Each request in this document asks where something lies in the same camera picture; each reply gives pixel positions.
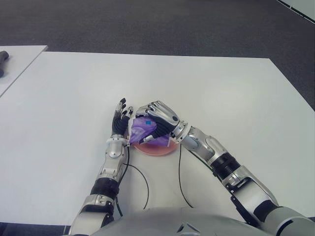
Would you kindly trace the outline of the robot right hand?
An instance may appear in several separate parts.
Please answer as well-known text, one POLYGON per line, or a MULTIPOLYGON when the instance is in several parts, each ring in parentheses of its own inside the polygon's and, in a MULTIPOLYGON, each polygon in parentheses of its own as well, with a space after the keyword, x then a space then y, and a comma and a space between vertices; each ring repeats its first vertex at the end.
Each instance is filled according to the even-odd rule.
POLYGON ((140 107, 136 111, 136 117, 149 117, 156 123, 156 128, 142 138, 139 144, 148 143, 164 135, 169 135, 180 122, 177 114, 161 101, 151 102, 140 107))

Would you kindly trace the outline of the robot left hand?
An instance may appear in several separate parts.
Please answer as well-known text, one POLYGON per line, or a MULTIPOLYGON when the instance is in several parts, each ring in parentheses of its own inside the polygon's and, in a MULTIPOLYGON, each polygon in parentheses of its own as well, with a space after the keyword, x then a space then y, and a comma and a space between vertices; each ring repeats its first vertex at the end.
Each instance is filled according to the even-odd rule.
POLYGON ((128 122, 133 114, 133 107, 130 106, 126 108, 126 99, 122 98, 118 105, 116 106, 113 120, 112 120, 112 136, 114 135, 121 135, 127 131, 128 122))

